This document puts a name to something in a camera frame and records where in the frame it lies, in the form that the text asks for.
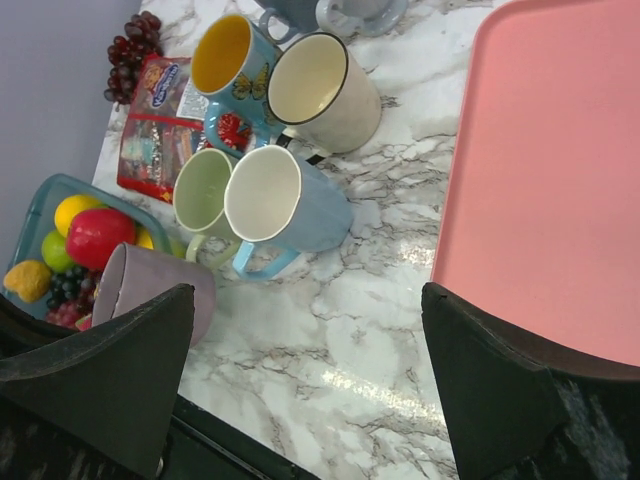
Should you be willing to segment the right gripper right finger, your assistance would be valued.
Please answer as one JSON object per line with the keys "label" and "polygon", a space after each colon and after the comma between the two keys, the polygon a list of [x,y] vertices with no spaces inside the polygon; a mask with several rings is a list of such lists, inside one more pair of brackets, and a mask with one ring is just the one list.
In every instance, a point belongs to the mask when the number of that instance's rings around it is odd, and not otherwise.
{"label": "right gripper right finger", "polygon": [[638,367],[562,346],[435,282],[421,306],[460,478],[638,478]]}

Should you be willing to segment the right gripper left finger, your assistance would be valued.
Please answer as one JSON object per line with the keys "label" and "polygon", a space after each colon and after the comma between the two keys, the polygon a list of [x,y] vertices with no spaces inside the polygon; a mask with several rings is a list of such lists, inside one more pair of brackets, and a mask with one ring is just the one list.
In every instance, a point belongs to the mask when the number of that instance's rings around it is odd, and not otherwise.
{"label": "right gripper left finger", "polygon": [[2,478],[155,478],[193,322],[186,284],[82,332],[3,299]]}

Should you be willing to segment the purple mug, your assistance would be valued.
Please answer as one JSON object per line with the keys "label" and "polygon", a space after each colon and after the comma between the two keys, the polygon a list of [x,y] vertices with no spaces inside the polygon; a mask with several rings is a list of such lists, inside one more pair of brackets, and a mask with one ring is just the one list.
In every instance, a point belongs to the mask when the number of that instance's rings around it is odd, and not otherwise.
{"label": "purple mug", "polygon": [[194,288],[194,321],[190,344],[208,332],[216,307],[213,273],[204,266],[155,250],[119,244],[98,284],[92,320],[98,326],[185,283]]}

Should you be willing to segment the light green mug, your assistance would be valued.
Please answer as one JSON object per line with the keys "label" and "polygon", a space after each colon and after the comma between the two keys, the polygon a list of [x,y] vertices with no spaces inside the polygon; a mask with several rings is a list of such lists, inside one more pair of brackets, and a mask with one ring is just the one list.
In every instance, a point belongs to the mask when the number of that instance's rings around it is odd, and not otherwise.
{"label": "light green mug", "polygon": [[173,210],[182,228],[193,234],[185,258],[195,262],[200,248],[211,238],[226,240],[229,245],[209,263],[220,268],[239,249],[240,238],[225,215],[224,193],[234,163],[221,150],[205,148],[183,165],[173,189]]}

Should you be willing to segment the light blue faceted mug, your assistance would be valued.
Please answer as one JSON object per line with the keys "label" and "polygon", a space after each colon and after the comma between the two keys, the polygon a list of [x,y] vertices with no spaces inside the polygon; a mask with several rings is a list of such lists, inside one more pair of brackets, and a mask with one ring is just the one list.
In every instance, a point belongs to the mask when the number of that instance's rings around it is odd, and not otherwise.
{"label": "light blue faceted mug", "polygon": [[257,148],[237,163],[224,210],[241,239],[232,266],[246,281],[268,280],[302,253],[339,247],[354,221],[333,180],[277,145]]}

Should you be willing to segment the blue butterfly mug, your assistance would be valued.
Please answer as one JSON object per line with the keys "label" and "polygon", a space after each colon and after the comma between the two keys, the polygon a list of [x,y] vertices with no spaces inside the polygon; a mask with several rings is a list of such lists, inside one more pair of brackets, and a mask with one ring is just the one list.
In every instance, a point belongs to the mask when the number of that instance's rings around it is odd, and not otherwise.
{"label": "blue butterfly mug", "polygon": [[266,145],[284,130],[267,103],[282,50],[240,14],[216,20],[191,61],[191,80],[208,101],[204,133],[214,148],[241,158],[250,141]]}

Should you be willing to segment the cream mug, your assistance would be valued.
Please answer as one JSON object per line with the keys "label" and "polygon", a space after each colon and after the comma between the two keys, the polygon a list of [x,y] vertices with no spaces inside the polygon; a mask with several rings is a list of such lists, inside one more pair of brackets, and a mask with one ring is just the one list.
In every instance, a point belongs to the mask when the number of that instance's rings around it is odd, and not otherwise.
{"label": "cream mug", "polygon": [[276,61],[267,104],[284,125],[277,144],[297,139],[314,146],[314,164],[365,145],[382,116],[372,80],[343,41],[324,32],[296,40]]}

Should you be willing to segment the grey-blue mug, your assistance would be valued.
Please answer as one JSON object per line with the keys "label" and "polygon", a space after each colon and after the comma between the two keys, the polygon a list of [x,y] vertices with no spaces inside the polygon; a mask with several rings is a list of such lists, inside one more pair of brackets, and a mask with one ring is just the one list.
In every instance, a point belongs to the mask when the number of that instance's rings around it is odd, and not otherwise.
{"label": "grey-blue mug", "polygon": [[323,0],[315,15],[319,27],[334,35],[378,37],[396,26],[408,6],[408,0]]}

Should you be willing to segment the dark blue-grey mug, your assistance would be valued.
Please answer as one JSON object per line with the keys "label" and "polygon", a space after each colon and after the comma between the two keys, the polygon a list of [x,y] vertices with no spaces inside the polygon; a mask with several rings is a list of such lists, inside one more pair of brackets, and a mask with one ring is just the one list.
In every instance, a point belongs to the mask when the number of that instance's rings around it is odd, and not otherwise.
{"label": "dark blue-grey mug", "polygon": [[[316,20],[317,0],[256,0],[256,3],[264,10],[258,26],[277,45],[288,42],[297,34],[308,34],[319,29]],[[288,27],[286,34],[279,39],[269,31],[269,21],[273,17]]]}

